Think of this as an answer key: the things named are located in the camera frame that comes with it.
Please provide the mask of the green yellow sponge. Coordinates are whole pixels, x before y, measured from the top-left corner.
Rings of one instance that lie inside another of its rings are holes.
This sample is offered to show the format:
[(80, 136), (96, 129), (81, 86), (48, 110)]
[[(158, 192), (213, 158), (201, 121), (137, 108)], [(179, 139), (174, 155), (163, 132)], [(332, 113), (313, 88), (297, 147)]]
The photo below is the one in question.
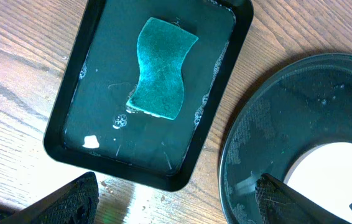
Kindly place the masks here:
[(137, 38), (139, 81), (126, 105), (152, 116), (174, 120), (183, 104), (182, 65), (198, 37), (151, 17)]

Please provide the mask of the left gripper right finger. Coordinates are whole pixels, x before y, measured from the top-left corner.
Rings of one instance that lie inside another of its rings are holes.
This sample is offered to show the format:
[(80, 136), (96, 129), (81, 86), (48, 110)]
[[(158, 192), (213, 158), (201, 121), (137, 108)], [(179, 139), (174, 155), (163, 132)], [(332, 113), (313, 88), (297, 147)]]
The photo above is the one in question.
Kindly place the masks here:
[(255, 194), (257, 207), (264, 223), (347, 222), (267, 173), (262, 174), (257, 180)]

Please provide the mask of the white plate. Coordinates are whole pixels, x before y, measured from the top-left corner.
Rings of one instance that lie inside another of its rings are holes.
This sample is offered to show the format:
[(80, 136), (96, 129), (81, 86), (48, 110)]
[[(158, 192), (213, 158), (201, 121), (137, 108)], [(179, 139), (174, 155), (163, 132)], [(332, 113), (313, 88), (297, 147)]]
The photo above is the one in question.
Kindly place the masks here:
[(284, 183), (352, 223), (352, 143), (323, 144), (303, 153), (292, 164)]

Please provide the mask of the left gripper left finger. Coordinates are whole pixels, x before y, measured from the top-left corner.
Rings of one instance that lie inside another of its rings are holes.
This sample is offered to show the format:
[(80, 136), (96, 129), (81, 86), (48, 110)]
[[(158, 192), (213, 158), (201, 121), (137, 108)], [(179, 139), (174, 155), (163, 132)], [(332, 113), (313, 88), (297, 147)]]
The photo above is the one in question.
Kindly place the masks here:
[(99, 202), (94, 172), (86, 172), (0, 224), (93, 224)]

